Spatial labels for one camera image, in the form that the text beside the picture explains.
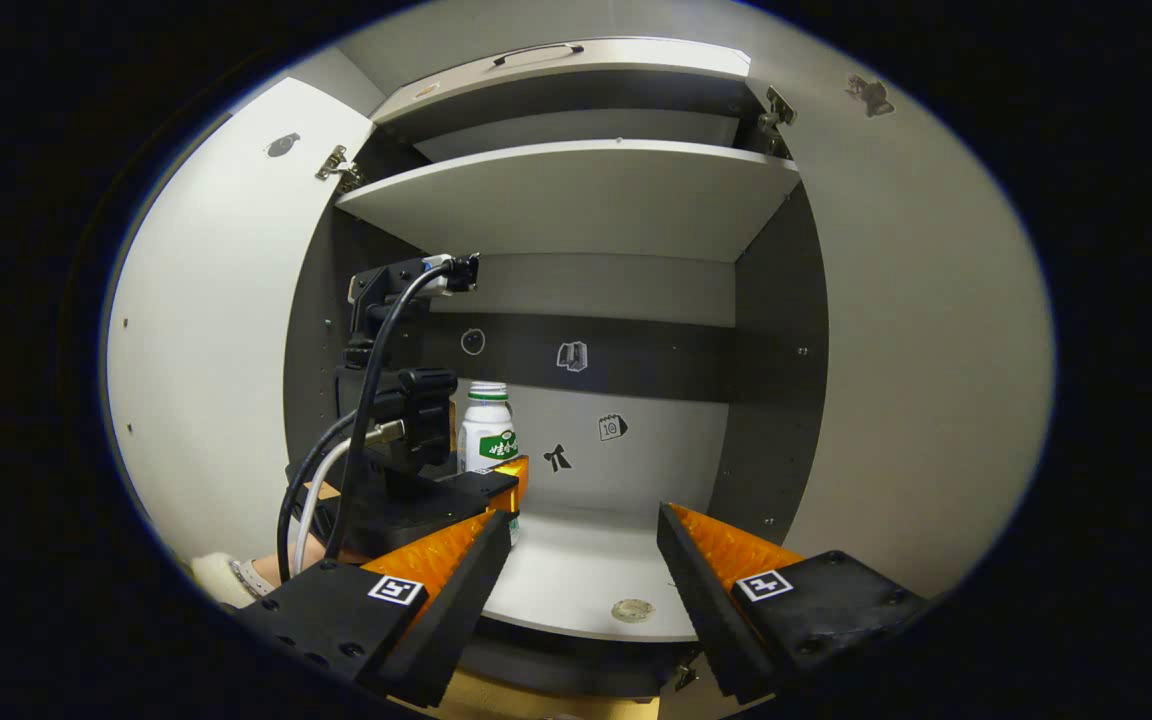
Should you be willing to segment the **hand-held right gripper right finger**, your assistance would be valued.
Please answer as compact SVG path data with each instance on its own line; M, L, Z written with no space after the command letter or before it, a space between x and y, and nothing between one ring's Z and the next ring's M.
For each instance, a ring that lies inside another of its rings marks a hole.
M742 703L847 669L931 609L850 553L804 558L679 503L660 505L655 541L719 691Z

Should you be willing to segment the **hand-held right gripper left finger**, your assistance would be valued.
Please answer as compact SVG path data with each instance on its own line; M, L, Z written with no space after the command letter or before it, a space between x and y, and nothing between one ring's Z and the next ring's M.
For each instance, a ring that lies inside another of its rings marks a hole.
M486 510L366 564L324 559L236 619L340 682L435 707L506 564L508 525Z

